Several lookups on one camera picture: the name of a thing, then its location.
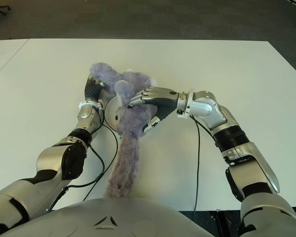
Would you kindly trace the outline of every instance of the table surface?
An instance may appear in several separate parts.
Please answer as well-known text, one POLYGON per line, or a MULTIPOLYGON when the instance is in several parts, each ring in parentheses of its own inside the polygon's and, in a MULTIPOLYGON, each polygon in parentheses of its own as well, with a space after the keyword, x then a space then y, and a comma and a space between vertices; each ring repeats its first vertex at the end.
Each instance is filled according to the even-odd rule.
POLYGON ((0 70, 26 41, 27 39, 0 40, 0 70))
MULTIPOLYGON (((0 70, 0 189, 33 177, 39 153, 76 124, 91 64, 144 72, 158 86, 208 90, 229 108, 276 173, 281 195, 296 206, 296 71, 268 43, 227 40, 30 39, 0 70)), ((101 128, 92 145, 108 165, 112 135, 101 128)), ((201 131, 198 210, 239 209, 224 172, 227 164, 201 131)), ((170 115, 140 141, 141 166, 132 196, 176 210, 195 200, 197 130, 170 115)), ((72 184, 101 170, 88 153, 72 184)), ((90 198, 101 198, 109 174, 90 198)), ((81 201, 90 187, 70 189, 56 207, 81 201)))

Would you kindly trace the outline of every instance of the black cable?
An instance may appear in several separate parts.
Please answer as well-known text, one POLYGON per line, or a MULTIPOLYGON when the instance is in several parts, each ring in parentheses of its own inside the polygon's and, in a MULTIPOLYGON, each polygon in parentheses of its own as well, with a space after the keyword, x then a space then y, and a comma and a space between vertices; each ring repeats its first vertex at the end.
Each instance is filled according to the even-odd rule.
POLYGON ((97 181, 100 180, 100 178, 102 177, 102 174, 104 173, 104 169, 105 169, 105 165, 104 165, 104 162, 102 160, 102 158, 100 157, 100 155, 93 149, 93 147, 91 146, 91 144, 89 145, 91 151, 99 158, 101 164, 102 164, 102 171, 101 173, 98 175, 98 177, 96 177, 93 181, 87 183, 87 184, 82 184, 82 185, 69 185, 67 186, 67 188, 83 188, 83 187, 87 187, 97 181))
POLYGON ((101 121, 101 117, 100 117, 101 125, 100 125, 97 129, 95 129, 93 132, 91 132, 91 136, 93 135, 93 133, 95 133, 96 131, 98 131, 98 130, 102 127, 102 125, 103 125, 103 123, 104 123, 104 120, 105 120, 105 117, 104 117, 104 110, 102 110, 102 114, 103 114, 103 116, 102 116, 102 121, 101 121))
POLYGON ((103 174, 104 174, 104 169, 105 169, 105 165, 104 165, 104 162, 102 160, 102 158, 100 157, 100 155, 93 149, 93 147, 91 146, 91 144, 89 145, 91 151, 98 157, 98 159, 100 160, 101 164, 102 164, 102 171, 101 173, 98 175, 98 177, 96 177, 93 181, 87 183, 87 184, 82 184, 82 185, 68 185, 66 187, 64 187, 62 189, 62 191, 58 194, 58 196, 56 197, 56 199, 54 200, 54 202, 51 204, 51 206, 49 207, 49 209, 47 210, 46 213, 49 213, 51 212, 51 210, 54 208, 54 206, 56 205, 56 203, 59 201, 59 199, 65 195, 65 193, 69 190, 69 188, 83 188, 83 187, 86 187, 86 186, 89 186, 95 182, 98 182, 103 174))
POLYGON ((196 120, 196 118, 194 118, 194 116, 193 115, 190 115, 189 116, 191 119, 193 119, 194 120, 194 122, 196 122, 198 125, 200 125, 210 136, 211 136, 211 138, 214 140, 214 138, 213 138, 213 136, 212 136, 212 134, 211 134, 211 132, 203 125, 203 124, 201 124, 199 121, 197 121, 196 120))
MULTIPOLYGON (((110 168, 110 166, 113 164, 113 161, 115 160, 115 157, 117 155, 117 151, 118 151, 118 141, 117 141, 117 137, 115 135, 115 133, 106 125, 103 124, 104 127, 106 127, 114 136, 115 138, 115 142, 116 142, 116 151, 115 151, 115 155, 113 157, 113 159, 111 160, 110 164, 108 165, 108 167, 106 168, 106 170, 104 171, 104 173, 102 174, 102 176, 100 177, 100 179, 105 175, 105 173, 107 172, 107 170, 110 168)), ((89 192, 87 193, 87 195, 84 197, 84 199, 82 201, 85 201, 87 199, 87 197, 89 196, 89 194, 91 193, 91 191, 93 190, 93 188, 97 185, 97 183, 100 181, 100 179, 92 186, 92 188, 89 190, 89 192)))
POLYGON ((197 173, 196 173, 196 197, 195 197, 195 205, 194 205, 194 211, 193 211, 193 217, 192 217, 192 221, 194 221, 195 218, 195 213, 196 213, 196 205, 197 205, 197 199, 198 199, 198 176, 199 176, 199 153, 200 153, 200 142, 201 142, 201 137, 200 137, 200 133, 199 133, 199 127, 198 127, 198 123, 196 121, 196 119, 194 117, 191 117, 197 127, 197 134, 198 134, 198 155, 197 155, 197 173))

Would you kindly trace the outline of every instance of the gray carpet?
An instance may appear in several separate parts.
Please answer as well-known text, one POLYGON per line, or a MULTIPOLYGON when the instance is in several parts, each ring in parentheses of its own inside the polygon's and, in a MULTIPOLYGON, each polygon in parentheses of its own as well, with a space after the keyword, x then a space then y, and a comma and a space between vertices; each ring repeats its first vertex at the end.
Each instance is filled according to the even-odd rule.
POLYGON ((296 6, 286 0, 0 0, 0 40, 266 40, 296 69, 296 6))

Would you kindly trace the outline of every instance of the robotic hand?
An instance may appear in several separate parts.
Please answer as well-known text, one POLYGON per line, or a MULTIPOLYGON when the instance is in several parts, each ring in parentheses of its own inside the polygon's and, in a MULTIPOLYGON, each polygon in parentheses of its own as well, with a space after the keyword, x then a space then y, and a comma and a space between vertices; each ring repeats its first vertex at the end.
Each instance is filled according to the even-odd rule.
POLYGON ((239 235, 296 236, 296 213, 277 193, 279 182, 263 155, 240 128, 230 111, 208 91, 177 93, 150 87, 137 93, 129 106, 151 104, 155 116, 143 127, 154 128, 177 109, 178 117, 200 118, 229 165, 225 174, 234 196, 242 202, 239 235))

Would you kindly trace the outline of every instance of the stuffed animal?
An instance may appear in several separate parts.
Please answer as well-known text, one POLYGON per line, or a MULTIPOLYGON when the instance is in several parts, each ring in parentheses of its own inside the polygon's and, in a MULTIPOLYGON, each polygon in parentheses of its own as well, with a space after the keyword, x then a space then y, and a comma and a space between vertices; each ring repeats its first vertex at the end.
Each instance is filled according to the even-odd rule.
POLYGON ((150 78, 132 71, 120 74, 105 63, 92 65, 90 73, 94 78, 102 80, 106 84, 104 89, 115 93, 121 104, 117 110, 117 132, 121 136, 121 143, 106 196, 124 197, 134 185, 140 160, 139 138, 144 135, 144 125, 151 119, 146 105, 132 108, 127 108, 127 105, 137 92, 150 87, 150 78))

